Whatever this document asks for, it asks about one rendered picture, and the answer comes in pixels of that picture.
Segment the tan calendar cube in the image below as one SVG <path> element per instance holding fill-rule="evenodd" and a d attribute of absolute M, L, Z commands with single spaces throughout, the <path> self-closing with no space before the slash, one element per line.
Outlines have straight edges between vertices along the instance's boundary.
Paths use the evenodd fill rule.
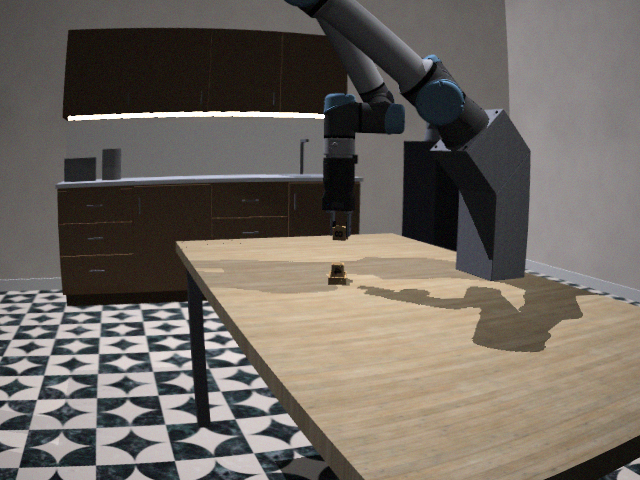
<path fill-rule="evenodd" d="M 344 277 L 344 263 L 332 262 L 331 276 Z"/>
<path fill-rule="evenodd" d="M 346 237 L 346 226 L 335 226 L 333 227 L 333 240 L 345 241 L 348 237 Z"/>

